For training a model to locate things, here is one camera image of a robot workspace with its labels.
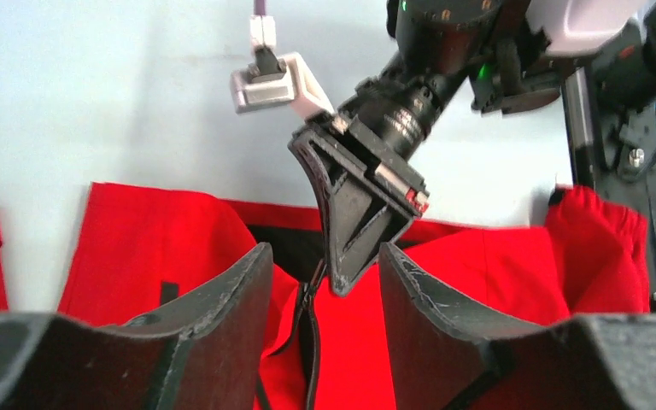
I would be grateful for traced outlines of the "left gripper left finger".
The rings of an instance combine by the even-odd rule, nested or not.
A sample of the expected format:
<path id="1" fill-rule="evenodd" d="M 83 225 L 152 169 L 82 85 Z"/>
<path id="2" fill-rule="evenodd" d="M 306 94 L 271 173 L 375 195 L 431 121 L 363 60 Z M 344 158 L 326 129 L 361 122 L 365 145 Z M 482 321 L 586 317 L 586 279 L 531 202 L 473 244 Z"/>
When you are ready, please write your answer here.
<path id="1" fill-rule="evenodd" d="M 250 409 L 272 248 L 125 325 L 0 313 L 0 409 Z"/>

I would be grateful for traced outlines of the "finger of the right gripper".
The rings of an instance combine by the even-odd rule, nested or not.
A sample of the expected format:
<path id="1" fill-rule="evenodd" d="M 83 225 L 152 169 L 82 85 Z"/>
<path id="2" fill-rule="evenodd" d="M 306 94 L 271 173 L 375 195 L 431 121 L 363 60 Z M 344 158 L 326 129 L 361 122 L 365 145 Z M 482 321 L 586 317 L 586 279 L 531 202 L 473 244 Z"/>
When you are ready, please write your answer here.
<path id="1" fill-rule="evenodd" d="M 359 121 L 345 132 L 309 121 L 294 132 L 289 149 L 313 188 L 332 291 L 346 296 L 381 244 L 395 242 L 423 215 L 424 179 Z"/>

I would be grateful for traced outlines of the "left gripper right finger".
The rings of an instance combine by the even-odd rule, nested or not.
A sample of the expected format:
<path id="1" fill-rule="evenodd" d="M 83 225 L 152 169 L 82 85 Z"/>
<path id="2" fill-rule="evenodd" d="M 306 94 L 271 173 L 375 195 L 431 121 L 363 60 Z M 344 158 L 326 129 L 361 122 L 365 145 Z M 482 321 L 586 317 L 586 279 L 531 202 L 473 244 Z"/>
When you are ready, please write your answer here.
<path id="1" fill-rule="evenodd" d="M 430 275 L 392 244 L 378 258 L 400 409 L 656 409 L 656 313 L 543 327 Z"/>

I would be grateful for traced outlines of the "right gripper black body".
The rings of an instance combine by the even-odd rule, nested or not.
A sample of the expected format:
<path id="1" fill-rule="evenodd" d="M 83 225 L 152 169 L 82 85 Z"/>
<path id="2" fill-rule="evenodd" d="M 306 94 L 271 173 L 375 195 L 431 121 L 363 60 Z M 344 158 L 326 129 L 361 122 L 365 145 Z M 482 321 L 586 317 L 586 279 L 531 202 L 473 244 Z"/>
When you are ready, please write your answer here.
<path id="1" fill-rule="evenodd" d="M 355 87 L 355 94 L 338 107 L 337 114 L 363 128 L 349 133 L 344 146 L 366 165 L 357 177 L 378 182 L 378 166 L 388 168 L 410 187 L 424 187 L 425 178 L 408 164 L 431 133 L 448 103 L 466 80 L 467 70 L 441 74 L 431 69 L 414 72 L 399 55 L 375 77 Z"/>

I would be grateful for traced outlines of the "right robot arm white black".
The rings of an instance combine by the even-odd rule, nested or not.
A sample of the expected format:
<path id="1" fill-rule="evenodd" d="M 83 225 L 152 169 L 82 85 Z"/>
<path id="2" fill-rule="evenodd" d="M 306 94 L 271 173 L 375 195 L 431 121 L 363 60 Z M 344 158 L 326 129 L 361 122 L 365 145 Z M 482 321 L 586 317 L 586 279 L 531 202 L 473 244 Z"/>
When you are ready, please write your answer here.
<path id="1" fill-rule="evenodd" d="M 390 1 L 397 52 L 337 109 L 308 114 L 290 141 L 313 187 L 324 278 L 347 295 L 428 205 L 409 159 L 460 86 L 472 109 L 518 114 L 561 99 L 572 177 L 644 213 L 656 301 L 656 3 Z"/>

